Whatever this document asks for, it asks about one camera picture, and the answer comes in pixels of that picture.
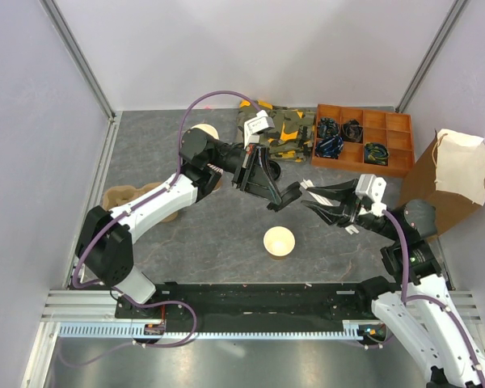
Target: paper bag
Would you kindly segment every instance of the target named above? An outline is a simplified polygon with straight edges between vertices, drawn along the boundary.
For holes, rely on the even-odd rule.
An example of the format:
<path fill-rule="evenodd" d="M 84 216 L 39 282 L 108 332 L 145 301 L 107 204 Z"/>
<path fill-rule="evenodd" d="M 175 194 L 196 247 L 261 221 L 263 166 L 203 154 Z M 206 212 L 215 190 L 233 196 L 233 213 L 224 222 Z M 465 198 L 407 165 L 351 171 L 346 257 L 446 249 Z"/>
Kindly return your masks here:
<path fill-rule="evenodd" d="M 426 200 L 436 209 L 438 235 L 485 203 L 483 139 L 441 129 L 403 181 L 399 205 Z"/>

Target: white wall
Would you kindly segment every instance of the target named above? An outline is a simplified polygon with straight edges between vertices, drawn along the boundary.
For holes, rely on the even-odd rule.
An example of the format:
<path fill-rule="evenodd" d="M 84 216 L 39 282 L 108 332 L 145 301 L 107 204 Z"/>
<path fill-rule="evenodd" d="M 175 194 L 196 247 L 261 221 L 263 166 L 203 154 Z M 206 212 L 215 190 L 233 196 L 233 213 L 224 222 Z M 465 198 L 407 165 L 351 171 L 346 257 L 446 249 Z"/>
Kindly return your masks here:
<path fill-rule="evenodd" d="M 434 129 L 485 137 L 485 0 L 467 6 L 408 113 L 418 155 Z M 485 323 L 485 206 L 441 241 L 453 279 L 473 292 Z"/>
<path fill-rule="evenodd" d="M 61 287 L 107 120 L 38 0 L 0 0 L 0 387 Z"/>
<path fill-rule="evenodd" d="M 452 0 L 57 0 L 117 110 L 396 105 Z M 210 106 L 235 107 L 220 98 Z"/>

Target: brown cardboard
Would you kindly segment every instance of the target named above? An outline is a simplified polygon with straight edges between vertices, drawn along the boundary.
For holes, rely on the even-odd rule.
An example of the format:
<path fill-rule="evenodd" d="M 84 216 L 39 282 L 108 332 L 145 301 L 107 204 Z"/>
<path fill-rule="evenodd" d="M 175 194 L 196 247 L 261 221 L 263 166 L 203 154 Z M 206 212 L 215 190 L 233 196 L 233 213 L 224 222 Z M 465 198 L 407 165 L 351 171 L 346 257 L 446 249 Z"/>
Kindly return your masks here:
<path fill-rule="evenodd" d="M 437 173 L 432 160 L 432 150 L 436 141 L 435 138 L 404 178 L 399 205 L 414 199 L 426 200 L 433 205 L 436 209 L 436 229 L 440 236 L 469 217 L 481 205 L 459 194 L 436 189 Z M 435 159 L 437 158 L 438 147 L 435 150 Z"/>

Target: metal corner post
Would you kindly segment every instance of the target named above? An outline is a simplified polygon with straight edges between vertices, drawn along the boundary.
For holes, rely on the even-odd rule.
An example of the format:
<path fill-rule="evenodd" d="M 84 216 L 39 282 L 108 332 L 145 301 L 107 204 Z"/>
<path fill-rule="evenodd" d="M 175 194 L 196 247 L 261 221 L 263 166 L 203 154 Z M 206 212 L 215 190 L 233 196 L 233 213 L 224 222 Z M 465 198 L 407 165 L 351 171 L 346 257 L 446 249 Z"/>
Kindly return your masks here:
<path fill-rule="evenodd" d="M 449 9 L 449 12 L 442 22 L 442 25 L 440 25 L 440 28 L 438 29 L 438 32 L 433 39 L 433 42 L 429 46 L 428 51 L 420 62 L 419 68 L 415 72 L 413 79 L 410 81 L 409 86 L 404 92 L 404 95 L 401 98 L 399 105 L 396 107 L 396 112 L 403 113 L 406 111 L 407 106 L 411 102 L 411 99 L 413 99 L 413 96 L 419 89 L 419 86 L 422 84 L 422 81 L 428 73 L 429 68 L 431 67 L 438 53 L 444 46 L 445 41 L 447 40 L 451 30 L 458 21 L 458 18 L 462 14 L 463 10 L 465 10 L 468 2 L 469 0 L 454 0 L 453 5 Z"/>
<path fill-rule="evenodd" d="M 84 77 L 86 83 L 91 89 L 91 92 L 97 99 L 99 106 L 103 110 L 104 114 L 111 120 L 115 117 L 115 111 L 113 110 L 112 106 L 108 102 L 106 95 L 104 94 L 102 88 L 95 78 L 93 72 L 91 71 L 91 67 L 88 64 L 84 54 L 82 53 L 81 49 L 77 41 L 68 26 L 59 6 L 56 4 L 56 0 L 40 0 L 41 5 L 47 12 L 50 20 L 52 21 L 53 26 L 56 28 L 57 32 L 59 33 L 63 43 L 65 44 L 66 48 L 68 49 L 70 56 L 75 62 L 75 65 L 78 67 L 81 75 Z"/>

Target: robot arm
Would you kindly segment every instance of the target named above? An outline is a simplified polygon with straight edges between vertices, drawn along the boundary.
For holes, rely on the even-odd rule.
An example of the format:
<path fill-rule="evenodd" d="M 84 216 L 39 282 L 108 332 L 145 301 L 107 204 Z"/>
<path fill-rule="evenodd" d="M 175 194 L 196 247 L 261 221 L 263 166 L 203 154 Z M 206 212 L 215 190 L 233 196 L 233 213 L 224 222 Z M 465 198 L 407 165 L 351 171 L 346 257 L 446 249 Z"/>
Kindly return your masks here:
<path fill-rule="evenodd" d="M 386 209 L 381 202 L 385 188 L 384 179 L 362 175 L 359 179 L 335 186 L 308 188 L 310 192 L 338 201 L 336 206 L 310 201 L 302 203 L 330 226 L 356 224 L 394 240 L 394 244 L 382 248 L 381 253 L 386 270 L 395 278 L 398 288 L 402 284 L 402 253 L 393 224 L 382 215 L 382 210 Z M 390 212 L 401 225 L 407 240 L 410 264 L 407 269 L 407 300 L 428 296 L 442 302 L 444 309 L 428 300 L 415 300 L 415 307 L 424 323 L 422 327 L 382 276 L 361 283 L 362 307 L 388 326 L 411 354 L 426 377 L 428 386 L 481 386 L 477 369 L 481 369 L 485 376 L 485 356 L 460 319 L 449 297 L 440 265 L 425 240 L 437 232 L 435 209 L 423 200 L 412 200 Z M 455 325 L 449 312 L 458 317 L 460 328 Z M 470 359 L 460 330 L 465 332 L 478 357 L 477 365 Z"/>
<path fill-rule="evenodd" d="M 247 125 L 246 136 L 266 129 L 269 123 L 265 119 L 251 120 L 253 125 Z M 76 246 L 75 253 L 81 257 L 102 228 L 127 213 L 91 249 L 86 265 L 108 288 L 120 290 L 137 303 L 148 302 L 155 287 L 134 266 L 133 244 L 165 217 L 210 194 L 221 178 L 219 169 L 233 174 L 232 183 L 239 190 L 269 200 L 268 209 L 276 212 L 302 195 L 298 182 L 279 191 L 269 167 L 269 151 L 258 144 L 226 144 L 200 129 L 189 129 L 183 135 L 179 155 L 183 163 L 176 181 L 172 175 L 158 188 L 110 213 L 100 206 L 90 210 Z M 149 200 L 162 187 L 167 190 Z"/>

